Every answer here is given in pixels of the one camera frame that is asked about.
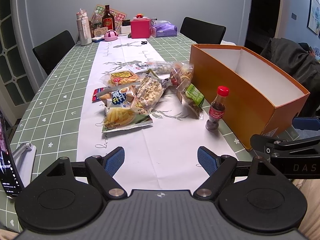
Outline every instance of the purple tissue box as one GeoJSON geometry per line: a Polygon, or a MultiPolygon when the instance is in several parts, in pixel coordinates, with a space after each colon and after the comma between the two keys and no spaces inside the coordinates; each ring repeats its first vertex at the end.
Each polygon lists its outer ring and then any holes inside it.
{"type": "Polygon", "coordinates": [[[164,24],[153,25],[151,27],[151,35],[154,37],[175,37],[178,29],[173,24],[167,22],[164,24]]]}

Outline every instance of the chair backrest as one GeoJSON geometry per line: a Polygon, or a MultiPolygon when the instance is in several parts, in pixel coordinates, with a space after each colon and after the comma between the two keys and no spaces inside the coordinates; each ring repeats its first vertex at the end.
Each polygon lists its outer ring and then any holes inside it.
{"type": "Polygon", "coordinates": [[[198,44],[220,44],[226,27],[190,17],[183,20],[180,33],[198,44]]]}
{"type": "Polygon", "coordinates": [[[69,31],[64,31],[52,39],[32,49],[40,65],[49,75],[68,51],[75,45],[69,31]]]}

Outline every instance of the phone screen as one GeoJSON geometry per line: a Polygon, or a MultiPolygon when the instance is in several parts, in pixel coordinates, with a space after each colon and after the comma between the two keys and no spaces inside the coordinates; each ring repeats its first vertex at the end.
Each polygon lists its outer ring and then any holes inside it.
{"type": "Polygon", "coordinates": [[[6,194],[16,197],[24,188],[12,157],[10,145],[4,125],[4,117],[0,114],[0,181],[6,194]]]}

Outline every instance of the white water bottle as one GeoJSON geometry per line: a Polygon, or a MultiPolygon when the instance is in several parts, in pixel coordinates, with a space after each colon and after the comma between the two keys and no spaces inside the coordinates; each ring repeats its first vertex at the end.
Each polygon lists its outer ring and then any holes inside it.
{"type": "Polygon", "coordinates": [[[80,9],[80,11],[77,13],[77,26],[81,46],[85,46],[92,43],[89,19],[87,17],[86,10],[80,9]]]}

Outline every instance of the red bottle cap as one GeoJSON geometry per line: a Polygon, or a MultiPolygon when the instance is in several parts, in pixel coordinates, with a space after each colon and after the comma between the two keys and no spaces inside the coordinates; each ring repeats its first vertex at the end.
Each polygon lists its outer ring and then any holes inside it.
{"type": "Polygon", "coordinates": [[[218,86],[217,94],[219,96],[226,97],[227,95],[229,95],[229,89],[224,86],[218,86]]]}

